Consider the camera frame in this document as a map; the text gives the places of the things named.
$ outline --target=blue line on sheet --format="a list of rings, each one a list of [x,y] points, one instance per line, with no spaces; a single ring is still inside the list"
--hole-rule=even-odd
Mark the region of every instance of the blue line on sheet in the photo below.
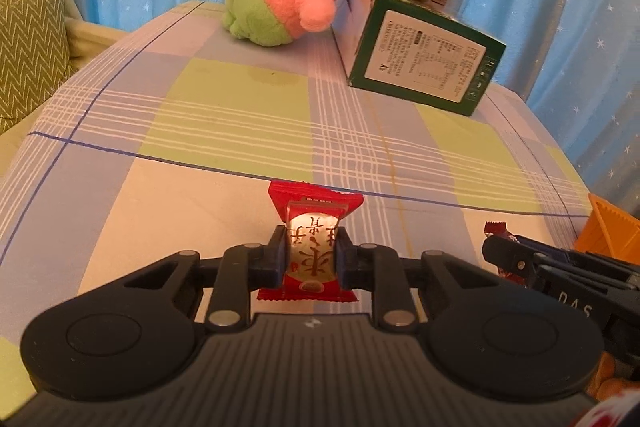
[[[516,128],[513,126],[513,124],[509,121],[509,119],[504,115],[504,113],[500,110],[500,108],[498,107],[498,104],[494,102],[494,100],[491,99],[491,97],[488,95],[487,93],[487,98],[489,99],[489,102],[491,102],[492,104],[494,104],[494,107],[498,110],[498,112],[502,115],[502,117],[504,118],[504,120],[511,126],[511,128],[513,129],[513,132],[516,134],[516,136],[518,138],[520,138],[520,141],[523,143],[524,147],[527,148],[527,150],[531,153],[531,156],[533,157],[533,159],[536,161],[536,163],[538,164],[538,166],[540,167],[540,170],[542,170],[542,172],[544,172],[544,175],[546,176],[547,181],[551,184],[551,186],[553,187],[554,192],[556,193],[556,196],[558,196],[558,199],[560,200],[560,203],[562,203],[562,206],[564,206],[564,211],[566,212],[566,216],[567,217],[576,217],[576,216],[570,216],[569,215],[569,209],[566,207],[566,205],[564,204],[564,201],[562,201],[562,196],[560,196],[558,189],[556,188],[556,186],[554,185],[554,182],[551,181],[551,178],[549,178],[549,175],[546,173],[545,168],[542,166],[542,163],[540,163],[538,161],[538,158],[536,158],[536,155],[533,154],[533,151],[530,149],[529,145],[527,144],[527,142],[524,141],[524,138],[522,136],[520,136],[520,134],[518,134],[518,131],[516,131]],[[556,217],[555,214],[545,214],[547,216],[550,217]],[[578,239],[578,232],[577,230],[575,230],[575,226],[574,226],[574,222],[569,219],[569,222],[571,223],[571,228],[574,229],[574,240]]]
[[[151,160],[151,161],[156,161],[156,162],[160,162],[160,163],[166,163],[168,165],[177,165],[180,167],[188,167],[191,169],[198,169],[201,171],[210,171],[210,172],[220,172],[221,174],[231,174],[232,176],[241,176],[242,178],[252,178],[252,179],[256,179],[256,180],[266,180],[266,181],[271,181],[274,180],[276,178],[269,178],[267,176],[259,176],[258,174],[247,174],[245,172],[235,172],[235,171],[226,171],[225,169],[216,169],[213,167],[207,167],[204,165],[196,165],[196,164],[192,164],[192,163],[184,163],[184,162],[177,162],[174,160],[167,160],[165,158],[159,158],[157,156],[149,156],[146,154],[139,154],[139,153],[135,153],[135,152],[129,152],[129,151],[122,151],[119,149],[111,149],[109,147],[103,147],[100,145],[95,145],[92,143],[85,143],[85,142],[80,142],[77,140],[71,140],[70,138],[62,138],[59,136],[53,136],[50,134],[46,134],[43,132],[39,132],[39,131],[33,131],[32,133],[30,133],[32,135],[35,136],[41,136],[43,138],[48,138],[51,140],[56,140],[59,142],[64,142],[64,143],[68,143],[71,145],[78,145],[80,147],[86,147],[88,149],[94,149],[94,150],[98,150],[98,151],[103,151],[103,152],[110,152],[110,153],[114,153],[114,154],[120,154],[123,156],[131,156],[133,158],[140,158],[142,160]],[[343,187],[334,187],[331,185],[322,185],[323,187],[326,188],[332,188],[333,190],[340,190],[340,192],[354,192],[354,193],[358,193],[358,194],[363,194],[365,196],[374,196],[377,198],[386,198],[386,199],[390,199],[390,200],[402,200],[402,201],[417,201],[418,203],[431,203],[431,204],[438,204],[441,206],[452,206],[454,208],[468,208],[469,210],[482,210],[485,212],[500,212],[501,214],[515,214],[517,216],[547,216],[547,217],[589,217],[586,215],[582,215],[582,214],[577,214],[577,215],[568,215],[568,214],[549,214],[549,213],[544,213],[544,212],[515,212],[514,210],[497,210],[495,208],[484,208],[482,206],[471,206],[469,204],[455,204],[455,203],[446,203],[445,201],[434,201],[434,200],[425,200],[422,198],[411,198],[408,196],[394,196],[392,194],[383,194],[382,192],[367,192],[367,191],[362,191],[362,190],[353,190],[351,188],[343,188]]]
[[[180,17],[177,21],[175,21],[175,22],[171,23],[170,25],[168,25],[167,28],[162,30],[158,35],[156,35],[153,39],[151,39],[147,44],[144,45],[144,47],[142,49],[138,50],[127,62],[125,62],[125,64],[116,72],[116,74],[114,74],[100,88],[98,93],[94,96],[94,99],[89,103],[88,107],[86,108],[86,110],[84,111],[84,113],[82,114],[80,119],[78,120],[78,123],[76,123],[76,125],[74,126],[73,130],[71,131],[71,134],[69,135],[69,138],[63,140],[63,145],[60,148],[60,151],[58,151],[58,154],[56,154],[55,158],[53,158],[53,160],[51,161],[49,167],[47,167],[47,170],[44,172],[42,178],[40,179],[40,181],[36,185],[36,188],[33,191],[33,194],[31,195],[31,197],[27,201],[27,204],[25,205],[24,209],[20,213],[20,217],[18,218],[18,221],[15,223],[14,229],[12,230],[11,235],[9,236],[9,239],[7,240],[6,245],[4,245],[4,248],[2,249],[2,253],[0,254],[0,265],[2,264],[2,261],[4,261],[4,257],[6,256],[6,253],[9,251],[9,247],[11,246],[11,243],[14,241],[15,234],[18,231],[18,228],[20,228],[20,224],[22,223],[22,220],[24,219],[24,216],[26,215],[27,211],[29,210],[29,208],[31,206],[31,203],[33,203],[33,200],[35,199],[37,193],[40,191],[40,188],[42,188],[42,186],[43,186],[44,182],[46,181],[47,177],[49,177],[49,174],[53,170],[53,167],[55,166],[57,161],[60,159],[60,156],[62,156],[62,153],[65,150],[66,146],[69,143],[72,143],[71,139],[73,138],[74,134],[76,133],[76,131],[80,127],[80,124],[84,121],[84,118],[86,118],[86,116],[89,114],[89,111],[91,111],[91,108],[94,107],[94,104],[98,100],[98,97],[100,97],[100,95],[107,89],[107,87],[109,87],[111,85],[111,83],[118,77],[118,75],[120,73],[122,73],[122,71],[127,66],[129,66],[129,64],[132,63],[136,59],[136,57],[138,57],[138,55],[140,55],[148,47],[149,44],[154,42],[160,36],[164,35],[164,33],[166,33],[170,28],[175,26],[178,22],[180,22],[187,15],[189,15],[191,12],[193,12],[201,4],[203,4],[203,3],[199,3],[196,6],[194,6],[193,9],[191,9],[187,13],[183,14],[183,16]]]

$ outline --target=green square on sheet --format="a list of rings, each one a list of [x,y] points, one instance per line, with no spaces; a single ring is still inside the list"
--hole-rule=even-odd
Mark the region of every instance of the green square on sheet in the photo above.
[[[192,58],[139,153],[311,182],[312,147],[306,76]]]
[[[493,127],[417,104],[416,109],[447,163],[459,204],[511,212],[543,212],[526,173]],[[538,188],[553,190],[546,180]]]

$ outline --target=zigzag pattern pillow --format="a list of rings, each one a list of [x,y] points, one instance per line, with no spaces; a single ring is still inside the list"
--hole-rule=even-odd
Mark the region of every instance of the zigzag pattern pillow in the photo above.
[[[64,0],[0,3],[0,135],[76,72],[64,12]]]

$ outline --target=green cardboard box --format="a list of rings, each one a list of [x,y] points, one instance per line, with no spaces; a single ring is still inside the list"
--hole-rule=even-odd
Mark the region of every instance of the green cardboard box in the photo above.
[[[415,0],[339,0],[335,40],[350,86],[470,116],[505,45]]]

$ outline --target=circular pad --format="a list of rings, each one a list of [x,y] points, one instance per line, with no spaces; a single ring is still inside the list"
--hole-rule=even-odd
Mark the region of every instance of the circular pad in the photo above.
[[[108,357],[133,347],[141,332],[135,320],[125,315],[103,313],[75,322],[66,332],[66,341],[83,355]]]
[[[591,319],[520,288],[463,292],[431,321],[426,337],[438,365],[458,383],[520,402],[583,390],[604,349]]]

